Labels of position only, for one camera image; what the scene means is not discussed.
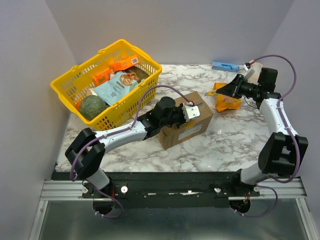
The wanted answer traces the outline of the yellow utility knife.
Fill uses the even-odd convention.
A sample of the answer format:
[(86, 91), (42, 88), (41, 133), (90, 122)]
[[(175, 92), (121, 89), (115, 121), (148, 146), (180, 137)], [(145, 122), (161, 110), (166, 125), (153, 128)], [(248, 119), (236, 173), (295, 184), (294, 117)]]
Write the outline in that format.
[(208, 92), (206, 92), (204, 94), (205, 97), (207, 97), (207, 96), (215, 96), (215, 95), (217, 95), (216, 90), (211, 90), (211, 91), (208, 91)]

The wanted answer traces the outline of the brown cardboard express box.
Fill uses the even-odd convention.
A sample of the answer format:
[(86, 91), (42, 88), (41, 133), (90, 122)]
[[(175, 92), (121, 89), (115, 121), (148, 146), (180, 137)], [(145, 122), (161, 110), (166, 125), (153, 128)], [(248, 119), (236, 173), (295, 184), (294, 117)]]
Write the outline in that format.
[(157, 139), (165, 150), (204, 133), (212, 119), (212, 110), (197, 91), (188, 93), (186, 97), (198, 106), (200, 116), (180, 127), (175, 124), (172, 127), (163, 127), (157, 135)]

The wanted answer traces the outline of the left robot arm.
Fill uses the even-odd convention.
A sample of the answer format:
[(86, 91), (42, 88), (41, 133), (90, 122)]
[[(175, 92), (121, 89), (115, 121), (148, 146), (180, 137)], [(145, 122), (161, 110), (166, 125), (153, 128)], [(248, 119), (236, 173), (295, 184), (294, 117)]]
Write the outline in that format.
[(133, 122), (111, 130), (94, 132), (83, 129), (65, 151), (71, 164), (70, 180), (86, 180), (93, 185), (93, 191), (101, 198), (111, 191), (111, 180), (100, 168), (106, 153), (129, 143), (144, 141), (160, 133), (164, 127), (181, 126), (191, 120), (188, 110), (192, 101), (178, 106), (171, 97), (162, 97), (154, 108), (136, 117)]

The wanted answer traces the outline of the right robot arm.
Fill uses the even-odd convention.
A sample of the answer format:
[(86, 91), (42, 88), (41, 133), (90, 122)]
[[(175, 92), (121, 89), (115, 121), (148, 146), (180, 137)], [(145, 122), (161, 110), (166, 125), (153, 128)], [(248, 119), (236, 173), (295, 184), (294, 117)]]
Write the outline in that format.
[(256, 84), (248, 82), (242, 74), (216, 90), (217, 94), (235, 99), (254, 100), (267, 124), (270, 136), (262, 148), (257, 163), (240, 171), (240, 178), (230, 183), (230, 191), (241, 196), (248, 185), (268, 178), (279, 183), (290, 182), (298, 173), (309, 142), (292, 127), (284, 109), (283, 98), (275, 92), (278, 71), (263, 67)]

